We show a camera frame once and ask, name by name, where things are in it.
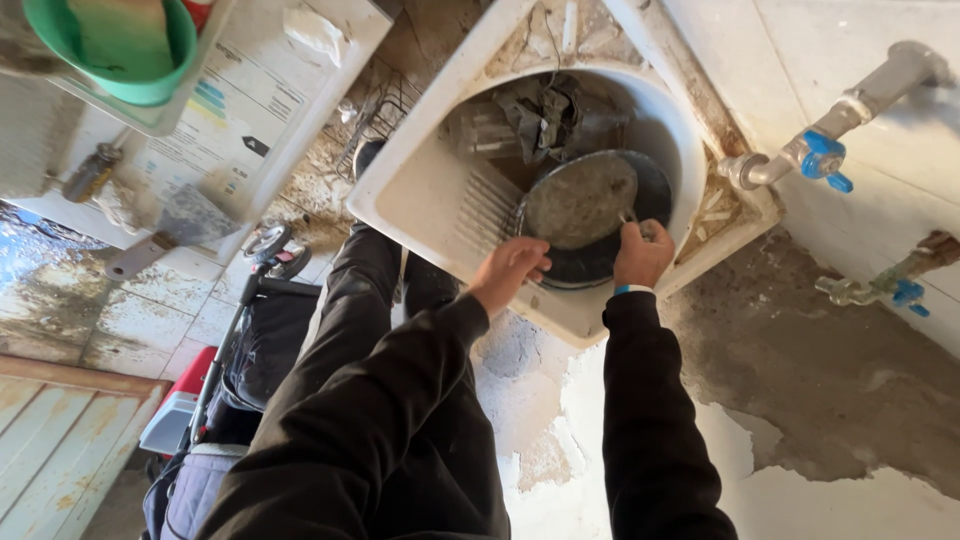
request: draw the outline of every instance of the wire rack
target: wire rack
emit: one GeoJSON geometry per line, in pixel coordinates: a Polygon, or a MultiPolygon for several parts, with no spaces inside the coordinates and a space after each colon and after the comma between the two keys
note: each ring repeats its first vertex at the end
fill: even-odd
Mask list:
{"type": "Polygon", "coordinates": [[[406,78],[392,67],[386,66],[386,69],[387,76],[381,83],[372,85],[359,113],[351,122],[349,137],[337,158],[337,175],[351,184],[356,182],[353,153],[357,147],[371,139],[390,139],[420,99],[420,92],[406,78]]]}

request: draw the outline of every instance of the scraper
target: scraper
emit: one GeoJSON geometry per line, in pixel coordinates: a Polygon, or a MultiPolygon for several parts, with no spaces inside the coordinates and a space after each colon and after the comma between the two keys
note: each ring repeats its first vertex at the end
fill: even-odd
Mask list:
{"type": "Polygon", "coordinates": [[[104,273],[112,280],[125,281],[176,247],[211,242],[239,230],[240,226],[196,187],[185,185],[163,207],[156,232],[108,260],[104,273]]]}

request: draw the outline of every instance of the stroller wheel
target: stroller wheel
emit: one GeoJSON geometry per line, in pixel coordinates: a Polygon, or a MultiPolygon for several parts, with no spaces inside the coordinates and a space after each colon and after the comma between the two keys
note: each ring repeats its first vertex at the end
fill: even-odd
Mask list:
{"type": "Polygon", "coordinates": [[[289,282],[306,267],[307,263],[310,262],[310,258],[313,257],[313,250],[309,247],[297,248],[290,253],[293,254],[294,257],[288,262],[280,262],[270,270],[267,270],[268,278],[289,282]]]}
{"type": "Polygon", "coordinates": [[[277,225],[257,235],[253,242],[243,250],[243,257],[253,264],[267,262],[281,251],[290,241],[293,231],[287,225],[277,225]]]}

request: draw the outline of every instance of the tool handle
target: tool handle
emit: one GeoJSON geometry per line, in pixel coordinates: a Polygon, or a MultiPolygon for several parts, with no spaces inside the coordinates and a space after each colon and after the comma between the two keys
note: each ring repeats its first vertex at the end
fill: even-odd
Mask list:
{"type": "Polygon", "coordinates": [[[155,263],[173,248],[174,246],[169,242],[154,234],[108,260],[104,264],[104,274],[115,282],[124,282],[155,263]]]}

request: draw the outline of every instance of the faucet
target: faucet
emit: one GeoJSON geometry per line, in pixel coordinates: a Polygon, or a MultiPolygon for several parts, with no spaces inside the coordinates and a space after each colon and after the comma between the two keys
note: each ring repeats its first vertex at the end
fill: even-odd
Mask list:
{"type": "Polygon", "coordinates": [[[924,286],[914,282],[919,276],[960,260],[960,241],[950,233],[934,231],[921,240],[904,260],[880,272],[867,286],[850,278],[834,280],[823,276],[817,279],[817,290],[830,295],[838,306],[872,304],[890,294],[895,307],[907,307],[921,317],[930,311],[921,304],[924,286]]]}
{"type": "Polygon", "coordinates": [[[953,82],[947,60],[926,45],[899,41],[887,55],[887,61],[846,90],[824,117],[793,137],[772,160],[757,153],[723,158],[717,172],[735,187],[757,189],[800,169],[807,178],[826,178],[838,191],[853,191],[853,182],[840,172],[847,148],[836,139],[869,123],[917,86],[951,86],[953,82]]]}

